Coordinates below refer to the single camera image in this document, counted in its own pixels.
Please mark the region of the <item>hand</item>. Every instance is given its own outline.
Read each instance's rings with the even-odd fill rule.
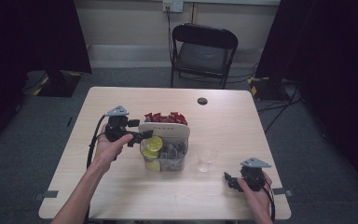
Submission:
[[[118,139],[116,142],[110,142],[104,134],[106,124],[101,130],[98,137],[97,150],[92,163],[102,167],[103,172],[106,173],[110,169],[110,163],[121,153],[123,145],[130,142],[133,138],[132,134],[126,134]]]
[[[269,192],[269,186],[272,184],[272,180],[266,173],[263,172],[263,174],[267,182],[264,185],[264,188]],[[267,193],[262,189],[259,191],[252,191],[242,178],[238,178],[237,181],[243,189],[245,198],[252,210],[253,215],[255,216],[255,223],[272,223],[269,216],[269,196]]]

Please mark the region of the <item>gray carpet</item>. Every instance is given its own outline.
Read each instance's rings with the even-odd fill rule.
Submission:
[[[93,75],[81,78],[72,98],[34,97],[35,87],[27,90],[20,112],[0,134],[0,223],[48,223],[38,217],[41,202],[34,196],[48,188],[89,88],[168,88],[170,72],[170,68],[93,69]],[[233,68],[230,75],[252,72],[252,68]],[[30,73],[27,85],[42,76],[43,72]],[[230,78],[234,83],[228,83],[227,89],[248,91],[246,82],[237,82],[241,80],[244,77]],[[219,88],[217,83],[184,78],[177,78],[174,86]],[[287,86],[289,93],[294,89]],[[282,103],[256,102],[259,110],[277,105]],[[265,129],[279,112],[260,114]],[[284,110],[266,136],[283,186],[294,193],[288,198],[292,217],[276,223],[358,223],[358,176],[323,138],[319,121],[304,102]]]

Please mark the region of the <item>wooden table top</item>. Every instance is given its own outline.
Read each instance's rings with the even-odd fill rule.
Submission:
[[[200,97],[208,104],[199,105]],[[86,171],[89,144],[98,120],[117,105],[130,112],[129,119],[144,120],[150,112],[183,114],[190,128],[185,168],[179,172],[148,171],[139,145],[124,146],[91,200],[90,218],[252,219],[243,193],[229,189],[224,178],[224,172],[241,176],[240,162],[252,157],[271,164],[263,170],[272,179],[273,189],[282,187],[250,92],[94,87],[89,90],[48,188],[57,190],[58,196],[44,199],[39,216],[54,218],[69,198]],[[203,173],[198,169],[196,150],[208,146],[217,147],[219,155]],[[284,194],[275,195],[275,205],[277,219],[291,216]]]

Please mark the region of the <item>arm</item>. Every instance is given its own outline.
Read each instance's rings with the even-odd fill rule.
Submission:
[[[109,170],[110,163],[121,153],[123,145],[132,139],[126,134],[116,142],[109,142],[104,134],[98,138],[97,150],[89,169],[83,174],[68,201],[51,223],[82,223],[89,208],[91,198],[103,175]]]
[[[265,184],[264,188],[269,191],[269,186],[272,184],[272,181],[266,173],[264,173],[264,177],[268,183]],[[248,201],[248,204],[254,215],[255,223],[273,223],[271,217],[269,216],[269,196],[266,194],[266,192],[264,192],[264,190],[252,191],[242,178],[238,178],[237,181],[243,189],[245,198]]]

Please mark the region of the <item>transparent bin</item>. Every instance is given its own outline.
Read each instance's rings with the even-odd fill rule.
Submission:
[[[162,148],[158,151],[156,158],[144,155],[147,148],[146,139],[140,144],[141,154],[144,157],[145,168],[155,172],[182,171],[185,167],[185,156],[188,151],[187,137],[162,137]]]

